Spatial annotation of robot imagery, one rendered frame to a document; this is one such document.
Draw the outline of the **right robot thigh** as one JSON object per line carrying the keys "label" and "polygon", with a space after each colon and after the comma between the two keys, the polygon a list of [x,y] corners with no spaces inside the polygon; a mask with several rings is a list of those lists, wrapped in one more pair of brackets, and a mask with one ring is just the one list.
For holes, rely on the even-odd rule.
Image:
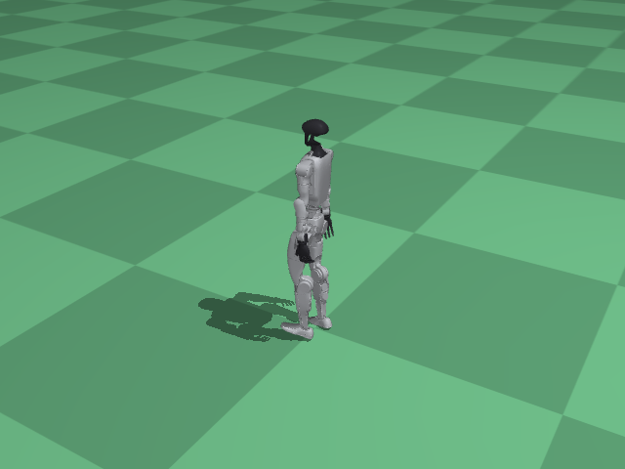
{"label": "right robot thigh", "polygon": [[[324,220],[322,232],[312,238],[312,243],[309,247],[310,255],[313,263],[309,263],[311,269],[311,276],[315,282],[323,282],[327,279],[327,272],[321,266],[323,238],[322,235],[326,233],[328,222]],[[309,258],[308,258],[309,259]]]}

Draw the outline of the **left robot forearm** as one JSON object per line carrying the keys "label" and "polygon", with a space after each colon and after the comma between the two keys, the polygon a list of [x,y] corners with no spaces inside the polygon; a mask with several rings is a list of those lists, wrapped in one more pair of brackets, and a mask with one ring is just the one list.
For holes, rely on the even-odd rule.
{"label": "left robot forearm", "polygon": [[294,208],[295,208],[296,217],[297,217],[296,218],[297,239],[299,241],[305,241],[304,235],[308,233],[307,217],[309,216],[309,213],[306,210],[304,201],[301,199],[295,200]]}

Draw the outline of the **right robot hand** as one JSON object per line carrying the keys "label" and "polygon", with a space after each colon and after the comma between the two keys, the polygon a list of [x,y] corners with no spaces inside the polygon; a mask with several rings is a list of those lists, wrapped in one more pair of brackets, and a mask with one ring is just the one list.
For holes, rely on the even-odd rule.
{"label": "right robot hand", "polygon": [[[330,208],[329,208],[329,212],[330,212]],[[321,209],[321,213],[322,213],[322,209]],[[329,213],[329,215],[325,215],[324,216],[324,220],[326,220],[328,222],[327,232],[328,232],[328,236],[330,237],[329,226],[330,226],[332,235],[334,235],[334,233],[333,233],[333,228],[332,228],[332,221],[331,221],[331,219],[329,217],[330,217],[330,213]],[[324,236],[325,236],[325,238],[327,238],[326,233],[324,234]]]}

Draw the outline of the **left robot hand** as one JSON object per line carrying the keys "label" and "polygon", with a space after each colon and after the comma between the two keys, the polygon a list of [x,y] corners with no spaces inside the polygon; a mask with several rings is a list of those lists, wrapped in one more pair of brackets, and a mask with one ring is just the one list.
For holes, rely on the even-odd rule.
{"label": "left robot hand", "polygon": [[[312,260],[311,255],[310,255],[310,250],[307,246],[307,243],[309,242],[308,240],[308,234],[304,235],[304,240],[305,241],[299,241],[297,239],[297,242],[299,243],[296,249],[296,255],[299,255],[299,260],[301,262],[304,263],[313,263],[314,260]],[[308,259],[309,258],[309,259]]]}

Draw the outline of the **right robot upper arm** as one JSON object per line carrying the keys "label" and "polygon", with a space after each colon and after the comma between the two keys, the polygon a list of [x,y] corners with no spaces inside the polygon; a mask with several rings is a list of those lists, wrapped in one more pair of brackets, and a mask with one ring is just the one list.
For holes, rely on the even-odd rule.
{"label": "right robot upper arm", "polygon": [[[327,149],[330,154],[331,154],[331,163],[332,163],[332,159],[333,159],[333,150],[332,149]],[[331,180],[331,175],[330,175],[330,180]]]}

